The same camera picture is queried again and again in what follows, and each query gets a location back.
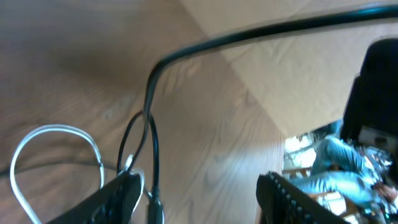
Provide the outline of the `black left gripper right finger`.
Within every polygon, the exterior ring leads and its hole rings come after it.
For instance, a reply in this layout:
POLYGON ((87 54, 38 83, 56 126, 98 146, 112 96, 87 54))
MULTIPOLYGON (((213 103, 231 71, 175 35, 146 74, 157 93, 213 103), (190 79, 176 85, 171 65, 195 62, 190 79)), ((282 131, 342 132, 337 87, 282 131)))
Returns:
POLYGON ((257 179, 259 223, 346 224, 276 172, 257 179))

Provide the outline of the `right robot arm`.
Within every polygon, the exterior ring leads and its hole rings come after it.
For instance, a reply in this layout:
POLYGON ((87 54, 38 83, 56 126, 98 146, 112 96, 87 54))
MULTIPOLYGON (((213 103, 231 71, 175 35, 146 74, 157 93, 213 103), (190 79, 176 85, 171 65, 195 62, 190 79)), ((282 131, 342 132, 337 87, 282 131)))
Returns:
POLYGON ((380 39, 367 49, 343 115, 340 139, 388 152, 385 178, 397 184, 397 38, 380 39))

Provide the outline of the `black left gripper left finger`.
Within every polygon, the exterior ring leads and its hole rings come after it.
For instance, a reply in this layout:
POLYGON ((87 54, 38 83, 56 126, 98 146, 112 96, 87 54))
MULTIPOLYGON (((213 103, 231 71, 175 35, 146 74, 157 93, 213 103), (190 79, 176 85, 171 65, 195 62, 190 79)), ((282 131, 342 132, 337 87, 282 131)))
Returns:
POLYGON ((123 172, 50 224, 129 223, 142 196, 142 171, 123 172))

